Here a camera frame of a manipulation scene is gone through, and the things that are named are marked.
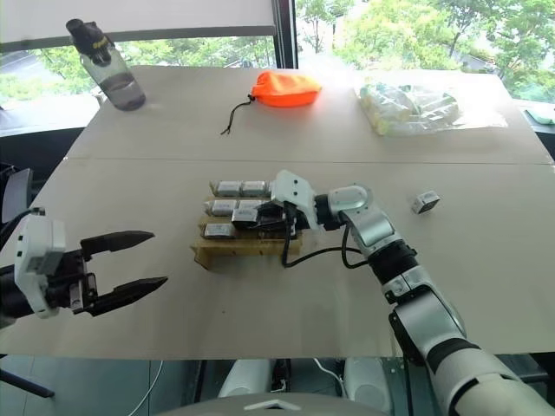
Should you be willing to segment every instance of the black cable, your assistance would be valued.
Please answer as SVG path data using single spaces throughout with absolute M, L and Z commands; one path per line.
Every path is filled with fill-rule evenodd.
M 241 107 L 241 106 L 249 106 L 253 101 L 256 100 L 256 99 L 255 99 L 252 95 L 250 95 L 250 94 L 248 94 L 247 97 L 249 97 L 249 100 L 248 100 L 248 101 L 242 102 L 242 103 L 238 104 L 237 106 L 235 106 L 235 107 L 233 108 L 232 113 L 229 114 L 229 124 L 227 125 L 227 127 L 225 128 L 225 130 L 224 130 L 222 133 L 220 133 L 220 134 L 226 134 L 226 133 L 229 134 L 229 133 L 231 132 L 231 130 L 232 130 L 232 124 L 233 124 L 233 116 L 235 115 L 235 110 L 237 110 L 237 109 L 238 109 L 239 107 Z
M 205 375 L 206 375 L 206 365 L 208 361 L 202 360 L 199 364 L 198 372 L 196 373 L 196 381 L 194 383 L 194 394 L 193 394 L 193 403 L 200 402 L 200 396 L 202 394 L 202 386 L 205 382 Z
M 350 264 L 349 260 L 347 260 L 347 237 L 349 236 L 349 229 L 350 229 L 350 224 L 346 223 L 345 224 L 345 231 L 343 232 L 343 240 L 341 242 L 341 259 L 343 260 L 343 265 L 347 268 L 347 269 L 356 269 L 358 267 L 362 267 L 362 266 L 366 266 L 368 265 L 368 261 L 364 260 L 363 262 L 360 263 L 355 263 L 355 264 Z
M 15 172 L 16 167 L 15 166 L 8 166 L 8 167 L 4 168 L 2 171 L 0 171 L 0 176 L 4 175 L 7 171 Z
M 360 250 L 353 249 L 352 247 L 328 247 L 327 249 L 321 249 L 321 250 L 314 251 L 310 254 L 307 254 L 306 256 L 302 256 L 302 257 L 298 258 L 297 260 L 292 261 L 291 263 L 287 263 L 287 256 L 289 254 L 289 246 L 291 244 L 291 231 L 292 231 L 292 227 L 295 226 L 294 224 L 292 224 L 291 211 L 290 211 L 290 207 L 287 205 L 287 203 L 285 203 L 285 206 L 284 206 L 284 213 L 285 213 L 285 239 L 284 239 L 284 250 L 281 253 L 281 264 L 286 269 L 288 269 L 290 267 L 293 267 L 293 266 L 296 266 L 299 263 L 302 263 L 303 261 L 308 260 L 310 258 L 313 258 L 315 256 L 319 256 L 323 253 L 330 253 L 332 251 L 350 251 L 352 253 L 362 254 Z
M 410 387 L 410 373 L 408 372 L 408 359 L 404 354 L 402 356 L 403 366 L 405 367 L 405 388 L 407 389 L 407 410 L 408 416 L 414 416 L 415 410 L 413 408 L 413 392 Z

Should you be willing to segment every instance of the tree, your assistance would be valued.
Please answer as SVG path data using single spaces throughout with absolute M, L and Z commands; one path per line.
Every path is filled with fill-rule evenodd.
M 555 102 L 555 73 L 549 70 L 517 70 L 503 80 L 513 98 Z
M 130 65 L 175 64 L 172 45 L 167 40 L 118 42 Z
M 49 85 L 38 78 L 22 80 L 13 74 L 0 74 L 0 102 L 34 100 L 47 91 Z
M 274 65 L 275 52 L 273 41 L 268 36 L 238 37 L 234 42 L 239 59 L 252 62 L 257 68 L 268 68 Z
M 441 44 L 446 27 L 446 16 L 428 4 L 373 0 L 347 22 L 347 42 L 336 52 L 359 69 L 455 69 Z
M 449 56 L 453 56 L 454 47 L 461 35 L 472 28 L 477 28 L 484 21 L 493 4 L 487 0 L 438 0 L 438 7 L 447 12 L 447 25 L 453 28 L 454 34 L 449 47 Z
M 236 57 L 232 38 L 173 39 L 177 63 L 190 67 L 224 67 Z
M 79 54 L 73 46 L 61 48 L 36 49 L 33 51 L 52 73 L 60 75 L 58 92 L 79 94 L 88 92 L 95 84 L 81 65 Z
M 304 34 L 304 40 L 314 52 L 323 51 L 323 26 L 331 24 L 332 33 L 335 34 L 337 18 L 345 15 L 353 4 L 354 0 L 297 0 L 299 17 L 310 25 L 310 31 Z
M 553 0 L 510 0 L 489 39 L 499 49 L 496 63 L 501 79 L 515 71 L 535 71 L 555 49 Z
M 337 19 L 341 16 L 345 16 L 349 12 L 349 10 L 353 7 L 354 4 L 355 4 L 354 0 L 335 0 L 331 2 L 330 4 L 330 14 L 332 16 L 331 33 L 333 35 L 336 34 Z

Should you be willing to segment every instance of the drawstring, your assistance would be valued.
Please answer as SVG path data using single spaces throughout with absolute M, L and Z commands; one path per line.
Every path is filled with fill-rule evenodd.
M 246 102 L 242 102 L 241 104 L 238 104 L 237 106 L 235 106 L 235 108 L 232 110 L 232 113 L 229 115 L 229 124 L 227 125 L 227 128 L 220 134 L 229 134 L 229 132 L 232 130 L 232 123 L 233 123 L 233 115 L 235 114 L 235 110 L 237 110 L 239 107 L 241 106 L 248 106 L 250 105 L 253 101 L 255 101 L 256 99 L 254 98 L 254 96 L 248 94 L 247 95 L 249 97 L 249 100 Z

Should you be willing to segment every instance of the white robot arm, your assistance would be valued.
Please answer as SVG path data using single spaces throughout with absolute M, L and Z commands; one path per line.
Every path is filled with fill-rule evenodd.
M 167 280 L 167 277 L 139 279 L 99 296 L 95 274 L 87 271 L 86 262 L 96 253 L 124 250 L 154 234 L 121 231 L 85 238 L 80 250 L 66 252 L 61 221 L 45 217 L 42 209 L 24 214 L 27 217 L 23 218 L 17 235 L 15 262 L 0 268 L 0 328 L 26 315 L 35 314 L 42 319 L 55 316 L 59 308 L 69 308 L 74 314 L 105 314 L 138 301 Z M 0 250 L 16 224 L 6 226 L 8 232 L 2 229 Z
M 555 415 L 499 359 L 467 339 L 455 308 L 418 264 L 416 251 L 377 206 L 370 189 L 351 185 L 316 195 L 305 179 L 282 171 L 272 183 L 272 201 L 295 205 L 310 228 L 350 228 L 386 300 L 395 305 L 389 322 L 403 353 L 426 366 L 444 414 Z

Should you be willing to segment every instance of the water bottle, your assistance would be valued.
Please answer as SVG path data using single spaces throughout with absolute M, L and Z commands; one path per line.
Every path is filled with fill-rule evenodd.
M 114 43 L 95 22 L 72 19 L 66 23 L 81 64 L 95 80 L 114 107 L 130 111 L 142 106 L 145 94 L 121 58 Z

